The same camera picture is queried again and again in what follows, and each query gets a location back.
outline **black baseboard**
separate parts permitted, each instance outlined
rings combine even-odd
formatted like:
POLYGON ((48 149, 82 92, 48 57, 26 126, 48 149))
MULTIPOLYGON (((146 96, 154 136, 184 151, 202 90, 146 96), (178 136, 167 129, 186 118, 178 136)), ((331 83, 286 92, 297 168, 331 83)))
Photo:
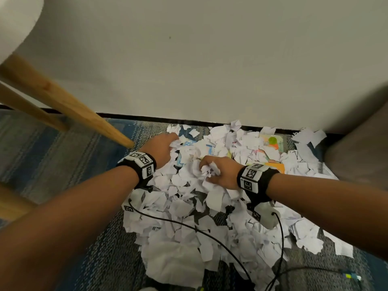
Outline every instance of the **black baseboard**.
MULTIPOLYGON (((12 110, 12 108, 0 105, 0 109, 8 109, 12 110)), ((42 108, 47 113, 52 114, 61 114, 61 112, 52 109, 52 108, 42 108)), ((124 115, 124 114, 113 114, 113 113, 102 113, 97 112, 97 114, 101 117, 105 118, 115 118, 115 119, 129 119, 129 120, 138 120, 138 121, 151 121, 151 122, 166 122, 170 124, 186 124, 189 126, 201 126, 201 127, 217 127, 225 123, 219 123, 219 122, 207 122, 207 121, 196 121, 196 120, 186 120, 186 119, 171 119, 171 118, 162 118, 162 117, 152 117, 152 116, 137 116, 137 115, 124 115)), ((252 127, 252 126, 242 126, 242 128, 245 131, 255 131, 259 132, 262 127, 252 127)), ((286 134, 286 135, 292 135, 293 133, 298 132, 298 130, 285 130, 285 129, 276 129, 276 133, 279 134, 286 134)), ((343 137, 343 135, 340 134, 332 134, 328 133, 328 137, 339 140, 343 137)))

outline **carpet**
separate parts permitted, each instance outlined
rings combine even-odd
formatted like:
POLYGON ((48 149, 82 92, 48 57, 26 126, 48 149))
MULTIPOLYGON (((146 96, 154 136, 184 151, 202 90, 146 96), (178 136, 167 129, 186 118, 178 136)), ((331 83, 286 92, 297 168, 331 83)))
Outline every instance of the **carpet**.
MULTIPOLYGON (((113 168, 128 150, 100 134, 60 116, 71 126, 60 133, 15 111, 0 110, 0 181, 36 203, 42 203, 92 176, 113 168)), ((107 119, 139 148, 151 135, 165 131, 167 123, 107 119)), ((207 127, 196 127, 199 137, 209 133, 207 127)), ((288 135, 285 142, 292 147, 288 135)), ((156 282, 145 276, 143 262, 134 244, 135 234, 125 233, 120 210, 85 253, 75 259, 64 274, 57 290, 137 291, 156 282)), ((216 215, 218 225, 225 216, 216 215)), ((336 256, 334 244, 320 233, 325 246, 314 255, 298 248, 286 249, 286 267, 309 265, 342 268, 361 275, 362 290, 382 291, 388 286, 388 265, 374 256, 355 249, 354 259, 336 256)), ((234 268, 220 262, 219 271, 206 272, 205 290, 240 290, 244 282, 234 268)), ((173 286, 161 289, 179 290, 173 286)), ((339 274, 316 270, 297 270, 280 278, 278 291, 359 290, 353 280, 339 274)))

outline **hand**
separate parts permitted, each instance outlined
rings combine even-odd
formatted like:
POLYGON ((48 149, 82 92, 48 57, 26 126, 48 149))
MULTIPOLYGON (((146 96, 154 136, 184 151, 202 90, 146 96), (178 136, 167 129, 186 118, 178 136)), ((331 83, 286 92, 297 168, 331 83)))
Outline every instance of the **hand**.
POLYGON ((156 160, 156 169, 163 167, 170 161, 170 144, 172 141, 179 139, 176 133, 159 134, 152 139, 149 139, 143 147, 139 149, 140 152, 150 154, 156 160))
POLYGON ((234 161, 226 156, 215 157, 208 155, 203 157, 202 161, 199 163, 199 169, 201 169, 202 166, 209 165, 212 162, 217 165, 218 169, 221 171, 221 175, 207 178, 207 181, 230 190, 240 189, 237 185, 237 175, 241 168, 244 167, 242 164, 239 164, 237 161, 234 161))

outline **wristband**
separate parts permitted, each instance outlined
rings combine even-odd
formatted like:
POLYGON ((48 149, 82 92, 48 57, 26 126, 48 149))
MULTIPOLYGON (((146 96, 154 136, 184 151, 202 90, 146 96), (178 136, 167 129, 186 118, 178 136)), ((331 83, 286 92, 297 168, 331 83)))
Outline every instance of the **wristband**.
POLYGON ((137 176, 139 177, 139 183, 135 189, 143 188, 147 185, 156 170, 155 159, 148 153, 138 151, 129 153, 117 163, 116 167, 121 165, 129 166, 136 171, 137 176))
POLYGON ((271 198, 265 192, 270 180, 277 173, 278 170, 259 163, 244 166, 237 175, 237 184, 245 190, 253 205, 269 202, 271 198))

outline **wooden chair leg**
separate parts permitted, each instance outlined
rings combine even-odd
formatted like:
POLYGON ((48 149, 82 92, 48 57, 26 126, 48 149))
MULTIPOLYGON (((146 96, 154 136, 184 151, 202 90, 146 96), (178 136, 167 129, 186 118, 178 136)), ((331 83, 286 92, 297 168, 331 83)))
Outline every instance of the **wooden chair leg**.
POLYGON ((48 114, 47 112, 36 107, 30 101, 27 101, 22 96, 12 91, 10 88, 0 83, 0 103, 11 107, 15 110, 22 111, 35 117, 37 120, 45 123, 52 128, 55 128, 59 131, 66 132, 69 128, 57 119, 55 116, 48 114))
POLYGON ((27 89, 29 96, 96 130, 113 141, 128 148, 134 146, 133 141, 58 84, 39 73, 17 54, 12 54, 0 65, 0 75, 16 86, 27 89))
POLYGON ((17 195, 0 182, 0 218, 13 221, 33 210, 37 204, 17 195))

